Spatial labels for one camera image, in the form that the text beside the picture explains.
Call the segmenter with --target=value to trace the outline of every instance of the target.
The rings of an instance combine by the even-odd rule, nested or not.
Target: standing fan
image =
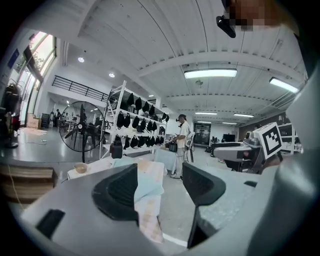
[[[71,124],[62,124],[59,128],[63,142],[72,150],[82,152],[82,162],[85,162],[85,152],[95,149],[102,140],[101,129],[105,125],[104,116],[93,104],[77,101],[63,112],[73,113]]]

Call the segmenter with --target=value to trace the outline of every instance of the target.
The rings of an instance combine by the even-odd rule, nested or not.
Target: fluorescent light
[[[280,81],[279,79],[277,79],[275,77],[272,77],[269,82],[270,82],[270,84],[272,84],[274,86],[279,86],[279,87],[286,89],[294,94],[299,92],[299,90],[296,87],[293,87],[292,85],[290,85],[286,82]]]
[[[246,117],[246,118],[253,118],[254,115],[252,114],[233,114],[234,116],[237,116],[237,117]]]
[[[206,78],[206,77],[232,77],[237,75],[237,70],[234,68],[213,68],[205,70],[185,71],[184,77],[189,78]]]
[[[216,115],[217,113],[195,112],[196,115]]]

